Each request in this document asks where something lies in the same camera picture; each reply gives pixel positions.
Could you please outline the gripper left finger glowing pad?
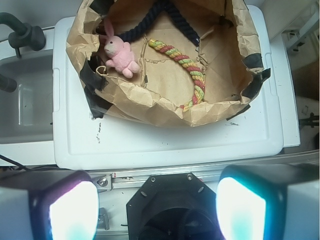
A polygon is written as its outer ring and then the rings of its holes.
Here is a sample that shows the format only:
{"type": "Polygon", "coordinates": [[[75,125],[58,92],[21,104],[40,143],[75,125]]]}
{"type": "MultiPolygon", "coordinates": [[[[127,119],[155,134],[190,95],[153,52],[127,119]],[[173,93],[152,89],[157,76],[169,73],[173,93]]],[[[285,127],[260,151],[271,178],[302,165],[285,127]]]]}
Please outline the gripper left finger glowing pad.
{"type": "Polygon", "coordinates": [[[99,194],[82,170],[8,171],[0,175],[2,240],[92,240],[99,194]]]}

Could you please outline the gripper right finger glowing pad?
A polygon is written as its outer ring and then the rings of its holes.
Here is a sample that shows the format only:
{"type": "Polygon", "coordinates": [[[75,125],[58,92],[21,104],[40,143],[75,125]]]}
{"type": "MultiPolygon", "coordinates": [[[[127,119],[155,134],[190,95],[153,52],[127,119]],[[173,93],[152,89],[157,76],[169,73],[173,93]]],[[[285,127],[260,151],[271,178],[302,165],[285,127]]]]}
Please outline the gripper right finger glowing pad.
{"type": "Polygon", "coordinates": [[[229,165],[217,185],[216,213],[226,240],[318,240],[319,166],[229,165]]]}

